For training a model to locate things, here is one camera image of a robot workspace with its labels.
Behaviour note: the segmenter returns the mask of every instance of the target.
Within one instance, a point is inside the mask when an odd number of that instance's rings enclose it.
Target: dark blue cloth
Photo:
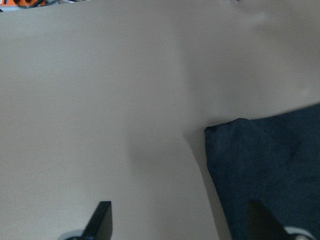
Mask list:
[[[320,104],[204,133],[207,167],[234,240],[249,240],[249,200],[320,240]]]

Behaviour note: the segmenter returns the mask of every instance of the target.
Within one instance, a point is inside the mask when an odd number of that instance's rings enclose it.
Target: orange object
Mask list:
[[[13,7],[13,6],[23,6],[28,7],[32,4],[34,4],[37,0],[0,0],[0,6],[7,6],[7,7]],[[46,4],[46,1],[44,0],[39,5],[44,6]]]

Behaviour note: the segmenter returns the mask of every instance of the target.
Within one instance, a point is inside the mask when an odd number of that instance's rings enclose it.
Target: black cable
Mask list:
[[[44,0],[37,0],[34,4],[32,4],[29,8],[35,8],[38,6],[40,3],[42,3]]]

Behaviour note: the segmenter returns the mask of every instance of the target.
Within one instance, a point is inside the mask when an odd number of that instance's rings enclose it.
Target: navy fabric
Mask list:
[[[234,240],[249,240],[249,200],[320,240],[320,104],[204,133],[207,167]]]

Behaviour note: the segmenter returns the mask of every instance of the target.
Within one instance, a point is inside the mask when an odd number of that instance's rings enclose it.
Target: white table surface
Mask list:
[[[0,233],[229,240],[203,130],[320,101],[314,0],[92,0],[0,13]]]

